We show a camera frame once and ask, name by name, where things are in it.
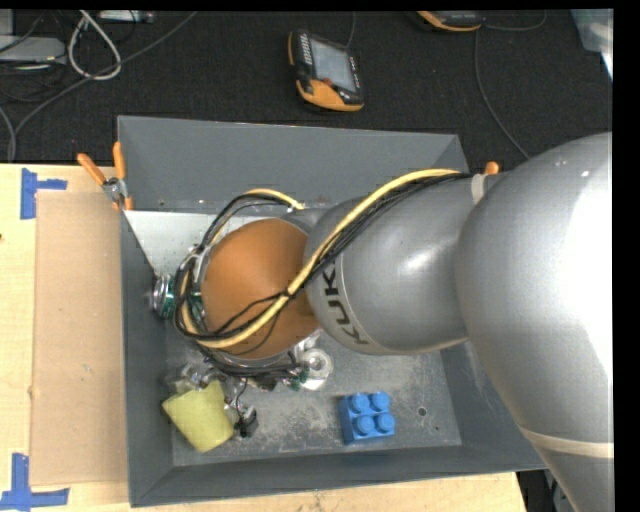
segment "blue lego brick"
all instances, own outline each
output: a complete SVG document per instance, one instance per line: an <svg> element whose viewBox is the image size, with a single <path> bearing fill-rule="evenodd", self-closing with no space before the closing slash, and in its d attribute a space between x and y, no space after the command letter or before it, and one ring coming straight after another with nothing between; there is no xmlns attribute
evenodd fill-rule
<svg viewBox="0 0 640 512"><path fill-rule="evenodd" d="M351 444L393 436L396 420L389 409L390 404L391 399L384 391L342 397L338 412L344 442Z"/></svg>

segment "blue tape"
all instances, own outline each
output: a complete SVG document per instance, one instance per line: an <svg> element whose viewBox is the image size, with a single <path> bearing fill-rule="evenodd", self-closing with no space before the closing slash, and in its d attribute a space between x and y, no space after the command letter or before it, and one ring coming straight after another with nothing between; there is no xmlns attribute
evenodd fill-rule
<svg viewBox="0 0 640 512"><path fill-rule="evenodd" d="M32 507L66 505L69 489L50 492L31 492L29 487L29 457L21 453L11 456L11 490L0 496L0 510L30 512Z"/></svg>
<svg viewBox="0 0 640 512"><path fill-rule="evenodd" d="M33 219L36 216L36 192L41 189L66 190L65 180L48 179L38 181L38 175L29 169L22 168L22 193L20 203L20 218Z"/></svg>

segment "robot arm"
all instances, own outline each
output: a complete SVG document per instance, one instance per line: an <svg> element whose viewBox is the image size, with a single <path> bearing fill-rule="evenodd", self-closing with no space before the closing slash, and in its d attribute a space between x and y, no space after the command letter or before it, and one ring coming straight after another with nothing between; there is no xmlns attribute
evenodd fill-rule
<svg viewBox="0 0 640 512"><path fill-rule="evenodd" d="M469 339L580 512L613 509L611 145L611 134L589 137L482 185L425 189L308 291L322 326L352 350ZM321 219L310 243L339 216Z"/></svg>
<svg viewBox="0 0 640 512"><path fill-rule="evenodd" d="M601 134L503 174L399 187L351 231L366 201L249 224L179 269L177 325L194 330L197 284L215 332L192 334L243 375L317 327L372 356L469 340L577 512L612 509L611 145ZM216 319L230 297L242 314Z"/></svg>

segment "gray robot arm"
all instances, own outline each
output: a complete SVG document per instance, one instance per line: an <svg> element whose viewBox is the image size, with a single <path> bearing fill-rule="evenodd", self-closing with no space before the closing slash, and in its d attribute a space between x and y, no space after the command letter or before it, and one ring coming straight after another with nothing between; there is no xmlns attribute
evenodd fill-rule
<svg viewBox="0 0 640 512"><path fill-rule="evenodd" d="M612 136L427 188L371 224L307 290L368 354L470 340L578 512L614 508ZM324 215L308 252L350 203Z"/></svg>

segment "handheld device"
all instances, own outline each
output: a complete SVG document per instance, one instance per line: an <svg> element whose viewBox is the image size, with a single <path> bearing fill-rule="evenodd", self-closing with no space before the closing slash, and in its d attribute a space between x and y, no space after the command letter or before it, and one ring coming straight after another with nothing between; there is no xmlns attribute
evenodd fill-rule
<svg viewBox="0 0 640 512"><path fill-rule="evenodd" d="M296 88L306 102L338 112L364 106L360 71L346 46L296 30L289 34L289 63L296 68Z"/></svg>

